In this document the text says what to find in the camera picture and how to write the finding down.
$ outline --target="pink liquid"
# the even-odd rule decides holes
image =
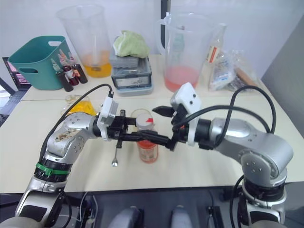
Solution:
[[[175,92],[186,82],[190,82],[195,88],[200,73],[187,66],[175,66],[167,69],[165,72],[165,85],[166,87]]]

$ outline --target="yellow liquid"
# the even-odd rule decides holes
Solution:
[[[108,77],[111,75],[112,66],[110,64],[110,52],[100,51],[97,53],[97,59],[93,55],[86,55],[83,58],[83,65],[88,75],[91,77]]]
[[[71,113],[76,113],[76,112],[84,112],[88,113],[90,115],[96,115],[96,112],[93,108],[93,105],[90,101],[79,101],[78,104],[72,110],[69,112]]]
[[[84,65],[85,70],[91,77],[108,77],[111,75],[112,66],[110,63],[99,66]]]

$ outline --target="jug handle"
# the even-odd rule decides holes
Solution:
[[[162,42],[161,42],[161,28],[160,28],[160,25],[166,25],[165,21],[163,19],[160,19],[155,23],[155,27],[154,27],[155,41],[156,41],[156,47],[157,47],[158,51],[162,55],[165,55],[166,51],[165,51],[165,48],[162,46]]]

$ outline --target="basket handle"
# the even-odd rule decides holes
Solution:
[[[38,73],[38,71],[35,68],[31,67],[22,67],[19,68],[19,73]]]
[[[62,42],[61,41],[49,41],[48,44],[51,47],[58,47]]]

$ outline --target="white bottle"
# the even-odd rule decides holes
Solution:
[[[224,34],[227,25],[224,23],[220,23],[218,26],[219,28],[213,36],[212,41],[210,42],[210,48],[206,58],[206,61],[208,63],[213,63],[223,48]]]

